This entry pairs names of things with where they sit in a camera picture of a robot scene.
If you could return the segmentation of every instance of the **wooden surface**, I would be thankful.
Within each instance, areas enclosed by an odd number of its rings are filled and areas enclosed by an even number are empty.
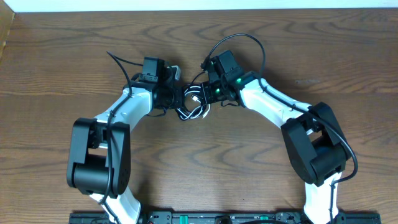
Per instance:
[[[66,223],[74,210],[100,210],[65,173],[73,122],[103,112],[125,84],[106,50],[164,58],[190,82],[218,40],[247,32],[264,43],[271,85],[328,103],[355,150],[359,172],[338,186],[338,206],[397,223],[397,31],[397,9],[18,14],[0,66],[0,222]],[[251,40],[225,49],[246,70],[261,64]],[[254,111],[145,117],[131,147],[129,186],[145,205],[268,211],[305,202],[280,131]]]
[[[13,19],[14,12],[3,0],[0,0],[0,60]]]

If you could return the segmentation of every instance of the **white background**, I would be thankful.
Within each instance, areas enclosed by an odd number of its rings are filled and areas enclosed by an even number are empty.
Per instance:
[[[398,7],[398,0],[5,0],[14,12]]]

